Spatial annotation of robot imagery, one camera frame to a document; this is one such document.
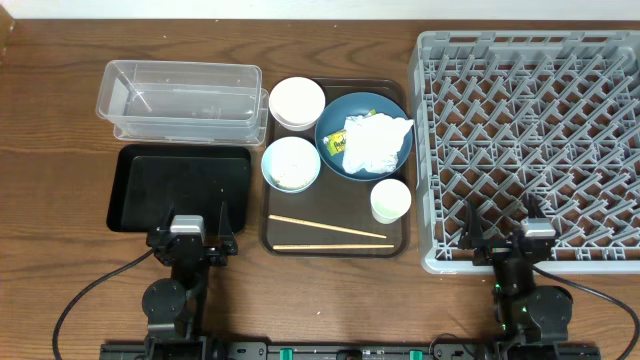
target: brown tray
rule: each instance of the brown tray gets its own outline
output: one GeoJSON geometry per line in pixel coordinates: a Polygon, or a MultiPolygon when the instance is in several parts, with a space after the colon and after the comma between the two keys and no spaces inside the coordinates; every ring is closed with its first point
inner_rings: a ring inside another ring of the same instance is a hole
{"type": "MultiPolygon", "coordinates": [[[[327,105],[340,96],[354,92],[371,92],[385,96],[404,108],[404,93],[400,84],[391,80],[314,78],[323,88],[327,105]]],[[[303,132],[293,132],[280,126],[269,116],[267,145],[286,136],[299,136],[314,142],[315,126],[303,132]]],[[[405,163],[388,178],[407,183],[408,164],[405,163]]],[[[260,242],[274,255],[385,258],[397,256],[409,242],[409,215],[393,224],[378,223],[371,215],[369,195],[377,183],[357,182],[343,178],[324,163],[316,181],[305,191],[286,194],[271,188],[265,181],[263,206],[260,216],[260,242]],[[342,233],[268,219],[280,215],[295,219],[345,227],[375,234],[386,239],[342,233]],[[310,244],[393,244],[385,249],[350,250],[274,250],[273,245],[310,244]]]]}

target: white wall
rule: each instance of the white wall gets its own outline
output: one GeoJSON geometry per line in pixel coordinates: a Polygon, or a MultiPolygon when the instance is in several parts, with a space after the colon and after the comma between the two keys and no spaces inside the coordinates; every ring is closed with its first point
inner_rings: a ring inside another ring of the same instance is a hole
{"type": "Polygon", "coordinates": [[[640,20],[640,0],[0,0],[23,18],[640,20]]]}

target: black plastic tray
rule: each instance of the black plastic tray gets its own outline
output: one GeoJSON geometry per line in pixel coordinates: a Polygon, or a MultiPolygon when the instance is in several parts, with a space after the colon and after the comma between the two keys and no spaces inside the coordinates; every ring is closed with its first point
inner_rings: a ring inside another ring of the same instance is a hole
{"type": "MultiPolygon", "coordinates": [[[[404,93],[400,84],[391,80],[365,79],[313,79],[323,88],[327,104],[342,95],[354,92],[372,92],[385,96],[404,108],[404,93]]],[[[314,143],[315,127],[303,132],[289,131],[270,116],[267,144],[285,137],[300,136],[314,143]]],[[[407,164],[388,178],[406,183],[407,164]]],[[[320,175],[305,191],[285,194],[265,182],[263,207],[260,218],[260,241],[267,251],[283,256],[328,257],[393,257],[400,254],[409,242],[409,216],[393,224],[378,223],[371,214],[370,194],[377,182],[356,182],[345,179],[322,165],[320,175]],[[386,239],[336,232],[309,226],[268,219],[280,215],[295,219],[340,226],[375,234],[386,239]],[[333,245],[333,244],[393,244],[387,249],[278,251],[273,245],[333,245]]]]}
{"type": "Polygon", "coordinates": [[[128,145],[120,150],[107,213],[118,232],[149,232],[175,215],[200,215],[208,234],[218,234],[227,202],[234,233],[244,228],[251,154],[241,147],[128,145]]]}

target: wooden table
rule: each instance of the wooden table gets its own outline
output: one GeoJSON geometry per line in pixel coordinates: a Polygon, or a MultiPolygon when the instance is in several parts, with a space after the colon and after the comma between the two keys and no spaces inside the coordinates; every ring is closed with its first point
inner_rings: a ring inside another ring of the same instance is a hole
{"type": "MultiPolygon", "coordinates": [[[[460,29],[640,29],[640,23],[18,21],[0,66],[0,357],[52,358],[51,332],[69,300],[147,250],[144,235],[113,233],[105,225],[124,146],[94,112],[107,62],[256,64],[266,89],[292,75],[389,78],[406,89],[418,34],[460,29]]],[[[500,331],[492,277],[426,273],[415,224],[409,249],[392,260],[267,254],[257,240],[260,156],[254,154],[240,255],[213,271],[210,281],[205,321],[214,333],[273,342],[402,344],[428,343],[442,332],[472,338],[500,331]]],[[[149,259],[90,292],[62,328],[64,358],[96,359],[105,341],[142,340],[142,293],[168,275],[149,259]]],[[[571,279],[640,310],[639,276],[571,279]]],[[[617,356],[631,337],[629,317],[602,300],[572,294],[570,340],[595,342],[606,358],[617,356]]]]}

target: chopstick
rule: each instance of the chopstick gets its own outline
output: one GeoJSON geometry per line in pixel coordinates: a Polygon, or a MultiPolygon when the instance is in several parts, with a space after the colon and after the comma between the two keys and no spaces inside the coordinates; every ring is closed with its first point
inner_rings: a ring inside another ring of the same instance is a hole
{"type": "Polygon", "coordinates": [[[312,227],[317,227],[317,228],[321,228],[321,229],[346,232],[346,233],[349,233],[349,234],[370,236],[370,237],[375,237],[375,238],[380,238],[380,239],[386,239],[387,238],[385,235],[368,233],[368,232],[365,232],[365,231],[353,230],[353,229],[343,228],[343,227],[340,227],[340,226],[320,224],[320,223],[316,223],[316,222],[313,222],[313,221],[294,219],[294,218],[289,218],[289,217],[280,216],[280,215],[269,215],[269,219],[278,220],[278,221],[284,221],[284,222],[298,224],[298,225],[312,226],[312,227]]]}
{"type": "Polygon", "coordinates": [[[273,245],[273,250],[344,250],[344,249],[388,249],[395,245],[367,245],[367,244],[340,244],[340,245],[273,245]]]}

